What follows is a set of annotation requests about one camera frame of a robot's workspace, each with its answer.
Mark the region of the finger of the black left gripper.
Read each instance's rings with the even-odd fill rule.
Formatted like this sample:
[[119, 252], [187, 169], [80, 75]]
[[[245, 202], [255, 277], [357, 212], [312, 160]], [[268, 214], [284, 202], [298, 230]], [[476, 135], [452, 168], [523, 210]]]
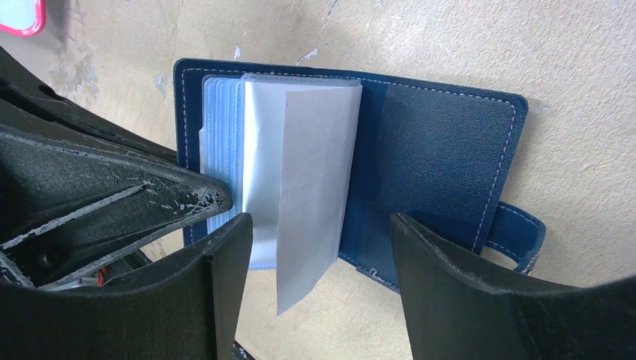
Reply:
[[226, 212], [229, 188], [1, 52], [1, 280], [50, 289]]

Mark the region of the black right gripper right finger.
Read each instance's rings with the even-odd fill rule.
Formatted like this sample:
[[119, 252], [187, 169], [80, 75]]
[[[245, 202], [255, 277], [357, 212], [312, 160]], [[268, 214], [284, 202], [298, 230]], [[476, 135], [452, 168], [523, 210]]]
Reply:
[[633, 359], [635, 279], [577, 288], [520, 274], [391, 216], [414, 359]]

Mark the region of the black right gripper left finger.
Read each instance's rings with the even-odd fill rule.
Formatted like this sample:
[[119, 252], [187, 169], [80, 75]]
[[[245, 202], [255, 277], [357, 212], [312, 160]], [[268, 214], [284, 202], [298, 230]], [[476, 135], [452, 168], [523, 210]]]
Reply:
[[104, 286], [1, 285], [3, 359], [230, 359], [253, 242], [236, 215]]

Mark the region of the blue leather card holder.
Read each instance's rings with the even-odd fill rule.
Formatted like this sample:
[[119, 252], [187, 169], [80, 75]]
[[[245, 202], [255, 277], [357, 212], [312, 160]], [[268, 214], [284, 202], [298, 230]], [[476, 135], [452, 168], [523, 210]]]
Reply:
[[182, 59], [178, 162], [221, 180], [233, 204], [184, 231], [189, 245], [238, 213], [249, 267], [277, 272], [277, 312], [342, 258], [397, 289], [389, 218], [401, 212], [530, 272], [545, 226], [501, 201], [524, 97], [351, 70]]

